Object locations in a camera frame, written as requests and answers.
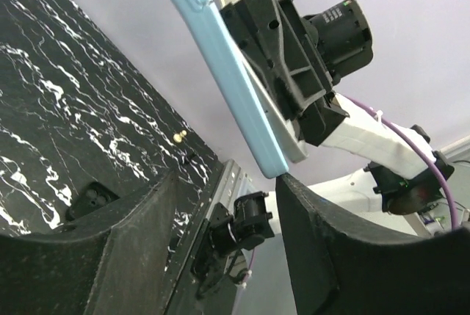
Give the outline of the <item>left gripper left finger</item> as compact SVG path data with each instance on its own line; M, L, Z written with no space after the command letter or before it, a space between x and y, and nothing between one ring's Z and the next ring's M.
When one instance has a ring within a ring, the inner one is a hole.
M3 314L159 314L178 176L48 234L1 237Z

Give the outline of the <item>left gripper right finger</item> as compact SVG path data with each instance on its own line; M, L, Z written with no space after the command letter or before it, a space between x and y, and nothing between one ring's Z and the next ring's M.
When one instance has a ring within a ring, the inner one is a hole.
M276 200L299 314L467 314L469 228L421 238L365 220L292 175Z

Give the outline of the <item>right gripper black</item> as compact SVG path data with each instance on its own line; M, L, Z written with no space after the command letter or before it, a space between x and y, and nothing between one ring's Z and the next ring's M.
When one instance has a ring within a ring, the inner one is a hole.
M239 0L222 8L222 17L296 137L320 146L349 115L335 99L318 31L294 0Z

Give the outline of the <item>black phone case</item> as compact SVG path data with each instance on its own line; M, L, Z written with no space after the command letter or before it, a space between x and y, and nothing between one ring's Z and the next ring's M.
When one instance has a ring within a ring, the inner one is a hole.
M120 197L103 184L93 181L81 189L65 213L68 222L90 214Z

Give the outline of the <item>light blue phone case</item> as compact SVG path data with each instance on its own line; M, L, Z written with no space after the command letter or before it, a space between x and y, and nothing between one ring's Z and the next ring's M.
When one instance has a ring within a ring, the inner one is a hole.
M266 178L286 173L288 164L215 1L171 2L190 30L260 171Z

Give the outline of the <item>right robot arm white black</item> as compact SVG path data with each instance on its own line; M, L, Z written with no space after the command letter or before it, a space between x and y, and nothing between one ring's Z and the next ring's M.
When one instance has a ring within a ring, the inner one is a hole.
M454 167L419 127L384 120L335 91L373 58L372 33L357 0L300 15L294 0L217 0L281 156L305 160L308 146L368 160L341 178L313 185L354 212L413 214L447 197Z

